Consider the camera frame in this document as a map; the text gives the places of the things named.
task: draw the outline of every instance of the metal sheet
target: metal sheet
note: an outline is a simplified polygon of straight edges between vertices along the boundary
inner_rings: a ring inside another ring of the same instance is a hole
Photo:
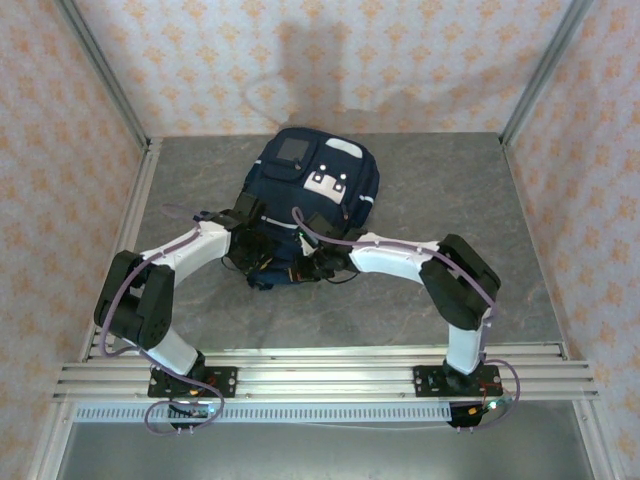
[[[136,424],[76,424],[58,478],[594,478],[571,403],[523,403],[507,422],[472,435],[415,426],[219,424],[167,439]]]

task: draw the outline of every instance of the patterned wallpaper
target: patterned wallpaper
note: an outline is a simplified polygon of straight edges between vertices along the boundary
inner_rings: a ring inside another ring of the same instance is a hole
[[[575,355],[595,365],[640,476],[640,3],[596,0],[512,150]]]
[[[50,0],[0,2],[0,478],[77,359],[140,152]]]
[[[152,136],[501,131],[569,0],[79,0]]]

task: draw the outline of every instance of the backpack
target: backpack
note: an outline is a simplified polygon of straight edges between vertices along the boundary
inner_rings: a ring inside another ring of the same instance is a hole
[[[241,192],[266,204],[256,228],[274,245],[271,261],[247,273],[248,284],[269,290],[300,283],[289,275],[302,253],[293,207],[299,207],[306,219],[317,213],[346,233],[364,225],[379,181],[373,155],[352,140],[304,127],[278,132],[247,174]]]

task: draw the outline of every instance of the wallpaper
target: wallpaper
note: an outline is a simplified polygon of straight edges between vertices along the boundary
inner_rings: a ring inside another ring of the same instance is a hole
[[[573,352],[640,476],[640,4],[596,1],[512,151]]]
[[[495,131],[569,0],[79,0],[151,136]]]
[[[0,478],[77,360],[140,152],[49,0],[0,2]]]

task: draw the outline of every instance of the purple cable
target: purple cable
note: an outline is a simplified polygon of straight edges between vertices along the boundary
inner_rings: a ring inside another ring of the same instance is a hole
[[[172,218],[180,218],[178,217],[175,212],[170,213],[170,209],[173,208],[174,210],[176,209],[180,209],[180,210],[185,210],[183,207],[180,207],[179,205],[163,205],[163,213],[165,213],[166,215],[172,217]],[[162,370],[163,372],[165,372],[167,375],[171,375],[172,377],[176,378],[177,380],[180,380],[182,382],[194,385],[196,387],[200,387],[200,388],[205,388],[207,390],[209,390],[210,392],[212,392],[214,395],[216,395],[218,398],[220,398],[220,406],[218,407],[218,409],[216,410],[216,413],[214,415],[212,415],[210,418],[208,418],[206,421],[202,422],[201,424],[197,425],[196,427],[189,427],[189,430],[191,433],[193,433],[194,430],[198,429],[198,428],[202,428],[208,425],[211,425],[211,423],[213,423],[221,414],[222,411],[224,410],[224,396],[222,395],[222,393],[220,392],[220,390],[218,390],[217,388],[208,385],[206,383],[203,382],[199,382],[198,380],[194,380],[188,377],[185,377],[183,375],[180,375],[176,372],[174,372],[173,370],[165,367],[164,365],[160,365],[158,364],[153,358],[151,358],[145,351],[143,351],[142,349],[138,349],[137,347],[134,346],[130,346],[130,347],[124,347],[121,348],[120,350],[117,350],[115,352],[107,352],[107,346],[106,346],[106,341],[107,341],[107,334],[109,333],[109,327],[111,326],[111,322],[113,321],[113,316],[115,315],[116,309],[118,308],[118,305],[120,304],[120,301],[122,300],[122,297],[124,296],[124,294],[127,292],[127,290],[129,289],[129,286],[131,285],[131,283],[133,282],[133,280],[140,274],[140,272],[142,272],[151,262],[157,260],[158,258],[161,258],[169,253],[172,253],[182,247],[185,247],[187,245],[189,245],[191,242],[195,241],[199,236],[200,236],[200,225],[197,224],[197,228],[194,230],[193,235],[191,235],[189,238],[186,238],[185,240],[182,240],[181,242],[176,243],[175,245],[172,245],[170,247],[168,247],[166,250],[162,251],[162,252],[157,252],[155,254],[153,254],[152,256],[150,256],[149,258],[146,258],[145,260],[142,261],[142,263],[140,263],[140,265],[138,265],[136,268],[133,269],[133,271],[127,276],[127,278],[125,279],[124,282],[122,282],[122,285],[120,286],[120,288],[118,289],[118,291],[116,292],[115,297],[113,298],[113,302],[111,302],[111,305],[109,307],[109,310],[107,311],[107,315],[104,319],[104,323],[102,324],[102,331],[100,332],[100,341],[98,344],[98,347],[100,349],[100,353],[108,358],[113,358],[113,357],[117,357],[119,355],[122,355],[125,352],[131,351],[131,350],[138,350],[138,353],[146,358],[147,360],[149,360],[149,362],[151,362],[153,365],[156,365],[160,370]],[[158,430],[155,430],[153,428],[151,428],[151,425],[149,423],[149,415],[151,414],[151,411],[156,408],[157,406],[160,405],[173,405],[176,407],[181,407],[184,408],[185,404],[184,403],[180,403],[180,402],[176,402],[173,400],[161,400],[159,402],[154,403],[153,405],[151,405],[145,415],[144,415],[144,424],[145,427],[147,428],[147,430],[154,434],[154,435],[158,435],[158,436],[171,436],[171,435],[180,435],[182,429],[178,429],[178,430],[171,430],[171,431],[167,431],[167,432],[160,432]],[[206,403],[199,403],[199,402],[193,402],[189,404],[192,407],[197,407],[197,406],[207,406],[207,408],[209,407],[209,404]]]
[[[436,250],[431,250],[430,248],[411,245],[410,243],[398,242],[395,240],[364,241],[364,242],[350,242],[347,240],[338,240],[338,239],[326,237],[317,232],[314,232],[308,226],[306,226],[304,224],[304,216],[302,215],[302,210],[300,210],[300,208],[294,207],[293,210],[291,210],[291,215],[294,221],[298,224],[298,226],[302,230],[304,230],[310,236],[318,240],[322,240],[323,242],[333,243],[335,245],[344,245],[348,247],[394,247],[394,248],[400,248],[402,250],[407,250],[411,253],[424,252],[427,255],[431,255],[432,257],[435,257],[438,260],[443,261],[444,263],[449,265],[453,270],[455,270],[458,274],[460,274],[460,276],[464,278],[467,282],[469,282],[469,284],[473,287],[473,289],[476,292],[478,292],[478,295],[480,295],[482,299],[485,302],[487,302],[487,305],[489,305],[489,307],[491,308],[491,314],[489,315],[489,317],[487,317],[487,319],[485,319],[485,322],[489,318],[492,318],[494,316],[496,304],[493,301],[493,299],[487,294],[487,292],[485,292],[484,289],[478,284],[478,282],[476,282],[473,278],[471,278],[471,276],[467,272],[465,272],[462,268],[460,268],[453,260],[451,260],[449,257],[447,257],[446,255],[443,255],[442,253]]]
[[[513,397],[513,405],[501,417],[496,418],[495,420],[487,423],[486,425],[478,425],[477,427],[464,427],[464,428],[463,427],[458,427],[456,429],[458,432],[467,431],[467,432],[473,433],[476,430],[486,430],[488,428],[495,427],[496,425],[498,425],[500,422],[503,422],[509,415],[511,415],[513,413],[513,411],[516,409],[516,405],[518,405],[518,402],[520,401],[520,391],[521,391],[520,390],[520,377],[518,377],[518,373],[516,372],[516,369],[513,368],[513,365],[511,365],[510,363],[506,362],[505,360],[501,360],[499,358],[493,358],[493,359],[490,359],[490,360],[486,360],[484,363],[485,364],[504,365],[505,367],[507,367],[511,371],[511,374],[513,375],[513,380],[516,382],[516,394]]]
[[[194,430],[198,429],[198,428],[204,428],[206,426],[211,425],[213,422],[216,421],[216,419],[222,415],[222,411],[224,410],[224,396],[222,395],[222,393],[220,392],[220,390],[218,390],[217,388],[206,384],[204,382],[199,382],[198,380],[194,380],[192,378],[188,378],[185,377],[184,375],[179,375],[177,373],[175,373],[174,371],[168,369],[167,367],[165,367],[164,365],[160,365],[158,364],[153,358],[151,358],[146,352],[144,351],[140,351],[140,355],[142,355],[144,358],[146,358],[147,360],[149,360],[149,362],[151,362],[152,364],[156,365],[160,370],[162,370],[164,373],[171,375],[173,378],[176,378],[182,382],[185,383],[189,383],[191,385],[195,385],[197,387],[200,388],[205,388],[207,390],[209,390],[210,392],[213,392],[214,395],[216,395],[218,398],[220,398],[220,406],[217,408],[216,413],[214,413],[211,417],[209,417],[207,420],[205,420],[204,422],[198,424],[197,426],[193,427],[189,427],[190,432],[193,434]],[[149,423],[149,416],[151,415],[151,410],[153,410],[154,408],[160,406],[160,405],[172,405],[174,407],[178,407],[178,408],[184,408],[187,404],[184,403],[180,403],[180,402],[176,402],[174,400],[160,400],[159,402],[154,403],[153,405],[151,405],[146,413],[144,414],[144,425],[145,427],[147,427],[147,431],[149,433],[152,433],[154,435],[157,435],[159,437],[170,437],[172,435],[180,435],[182,429],[178,428],[178,430],[168,430],[166,432],[161,432],[159,430],[156,430],[154,428],[151,428],[151,424]],[[209,404],[207,403],[200,403],[200,402],[192,402],[188,404],[191,407],[198,407],[198,406],[206,406],[207,408],[209,407]]]

